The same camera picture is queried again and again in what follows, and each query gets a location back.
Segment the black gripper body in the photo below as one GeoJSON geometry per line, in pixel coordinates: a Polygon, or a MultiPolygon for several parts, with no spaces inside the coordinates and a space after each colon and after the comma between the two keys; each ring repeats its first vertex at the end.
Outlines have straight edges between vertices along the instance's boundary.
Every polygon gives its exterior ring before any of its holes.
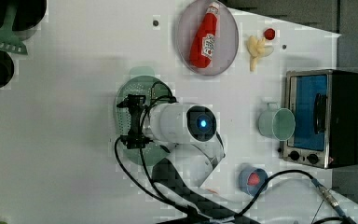
{"type": "Polygon", "coordinates": [[[143,149],[151,142],[151,139],[143,134],[141,118],[146,110],[145,95],[129,94],[117,108],[127,108],[131,116],[130,130],[127,134],[121,135],[120,140],[127,149],[143,149]]]}

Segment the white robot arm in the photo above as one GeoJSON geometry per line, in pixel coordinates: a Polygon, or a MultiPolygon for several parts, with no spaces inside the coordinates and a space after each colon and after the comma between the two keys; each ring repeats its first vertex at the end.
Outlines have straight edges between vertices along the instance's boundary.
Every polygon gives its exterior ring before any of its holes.
{"type": "Polygon", "coordinates": [[[260,224],[201,187],[226,156],[210,108],[142,94],[123,97],[116,108],[128,114],[130,128],[115,144],[138,152],[150,196],[186,214],[176,224],[260,224]]]}

